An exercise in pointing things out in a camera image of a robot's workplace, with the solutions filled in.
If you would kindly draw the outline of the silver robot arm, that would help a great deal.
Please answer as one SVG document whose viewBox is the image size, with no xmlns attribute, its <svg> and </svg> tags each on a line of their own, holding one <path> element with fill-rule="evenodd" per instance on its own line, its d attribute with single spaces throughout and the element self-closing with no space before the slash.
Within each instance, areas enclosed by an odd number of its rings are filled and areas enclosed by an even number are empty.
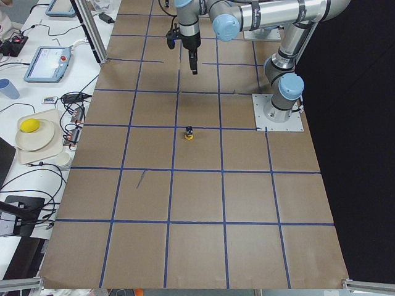
<svg viewBox="0 0 395 296">
<path fill-rule="evenodd" d="M 336 17 L 348 5 L 349 1 L 343 0 L 175 1 L 178 23 L 167 32 L 167 45 L 173 49 L 175 41 L 181 40 L 195 75 L 201 45 L 200 16 L 209 16 L 221 41 L 231 41 L 239 33 L 247 40 L 270 41 L 279 27 L 283 27 L 284 33 L 278 36 L 278 50 L 264 63 L 273 96 L 263 111 L 270 121 L 284 123 L 296 111 L 294 105 L 304 90 L 303 79 L 294 71 L 309 38 L 319 22 Z"/>
</svg>

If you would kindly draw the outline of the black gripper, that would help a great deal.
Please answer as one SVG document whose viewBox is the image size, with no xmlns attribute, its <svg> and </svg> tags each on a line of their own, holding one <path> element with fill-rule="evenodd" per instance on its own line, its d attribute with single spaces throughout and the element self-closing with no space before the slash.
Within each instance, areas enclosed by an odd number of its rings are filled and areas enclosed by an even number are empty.
<svg viewBox="0 0 395 296">
<path fill-rule="evenodd" d="M 193 75 L 198 74 L 198 47 L 201 45 L 201 34 L 192 36 L 181 35 L 182 45 L 188 51 L 189 67 Z"/>
</svg>

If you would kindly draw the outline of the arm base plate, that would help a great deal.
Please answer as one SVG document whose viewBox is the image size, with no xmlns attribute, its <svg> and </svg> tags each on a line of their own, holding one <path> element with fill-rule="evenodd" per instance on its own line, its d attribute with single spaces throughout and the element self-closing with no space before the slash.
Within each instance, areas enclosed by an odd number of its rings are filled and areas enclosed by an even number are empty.
<svg viewBox="0 0 395 296">
<path fill-rule="evenodd" d="M 272 104 L 272 94 L 253 94 L 252 101 L 257 131 L 303 132 L 297 102 L 289 110 L 278 110 Z"/>
<path fill-rule="evenodd" d="M 245 40 L 251 41 L 279 42 L 281 40 L 280 32 L 277 27 L 244 31 L 243 35 Z"/>
</svg>

